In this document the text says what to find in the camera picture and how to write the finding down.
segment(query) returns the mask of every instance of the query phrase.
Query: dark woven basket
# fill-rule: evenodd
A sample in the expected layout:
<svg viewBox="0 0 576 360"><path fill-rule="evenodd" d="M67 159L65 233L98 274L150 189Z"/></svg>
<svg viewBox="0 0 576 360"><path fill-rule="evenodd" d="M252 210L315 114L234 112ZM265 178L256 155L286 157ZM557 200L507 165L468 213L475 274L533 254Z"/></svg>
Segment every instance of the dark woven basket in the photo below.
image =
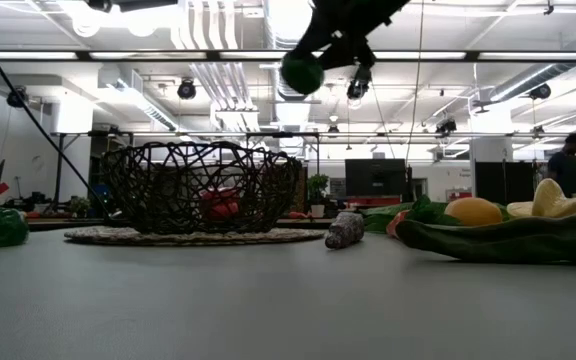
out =
<svg viewBox="0 0 576 360"><path fill-rule="evenodd" d="M142 233L244 233L272 229L294 198L301 163L229 142L148 143L106 153L102 169Z"/></svg>

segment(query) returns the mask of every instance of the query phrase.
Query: green zucchini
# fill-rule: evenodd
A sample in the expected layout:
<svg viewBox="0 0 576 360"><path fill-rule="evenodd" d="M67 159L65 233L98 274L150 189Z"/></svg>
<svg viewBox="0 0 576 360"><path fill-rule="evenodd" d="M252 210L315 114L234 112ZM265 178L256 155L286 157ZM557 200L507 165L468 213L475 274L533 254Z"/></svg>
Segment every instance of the green zucchini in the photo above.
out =
<svg viewBox="0 0 576 360"><path fill-rule="evenodd" d="M469 262L576 262L576 215L563 219L528 217L476 227L405 220L396 231L410 248Z"/></svg>

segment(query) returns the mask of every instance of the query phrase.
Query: woven placemat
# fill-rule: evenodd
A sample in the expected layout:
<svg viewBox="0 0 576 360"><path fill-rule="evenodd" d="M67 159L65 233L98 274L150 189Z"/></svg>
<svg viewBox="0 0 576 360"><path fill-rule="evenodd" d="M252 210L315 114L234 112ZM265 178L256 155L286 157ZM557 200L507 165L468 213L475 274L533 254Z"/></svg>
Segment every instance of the woven placemat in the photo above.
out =
<svg viewBox="0 0 576 360"><path fill-rule="evenodd" d="M69 231L68 242L89 245L118 246L214 246L281 244L320 239L325 231L301 229L272 229L267 233L227 233L188 235L142 234L132 228L93 227Z"/></svg>

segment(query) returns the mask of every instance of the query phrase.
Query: small figurine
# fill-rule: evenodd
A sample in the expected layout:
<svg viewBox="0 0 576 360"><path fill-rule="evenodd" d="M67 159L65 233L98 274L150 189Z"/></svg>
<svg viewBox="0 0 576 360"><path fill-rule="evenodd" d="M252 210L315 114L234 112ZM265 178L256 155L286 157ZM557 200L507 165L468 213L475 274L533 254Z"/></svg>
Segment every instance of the small figurine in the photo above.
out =
<svg viewBox="0 0 576 360"><path fill-rule="evenodd" d="M364 218L359 214L342 212L330 225L326 247L343 249L358 243L364 237Z"/></svg>

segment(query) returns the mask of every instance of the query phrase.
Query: tv screen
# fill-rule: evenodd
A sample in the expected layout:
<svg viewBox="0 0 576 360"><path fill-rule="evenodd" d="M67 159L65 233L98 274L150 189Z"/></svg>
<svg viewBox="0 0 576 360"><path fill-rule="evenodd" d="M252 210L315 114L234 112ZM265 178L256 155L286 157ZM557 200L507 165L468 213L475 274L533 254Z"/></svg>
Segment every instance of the tv screen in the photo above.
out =
<svg viewBox="0 0 576 360"><path fill-rule="evenodd" d="M346 196L399 196L405 192L403 159L346 160Z"/></svg>

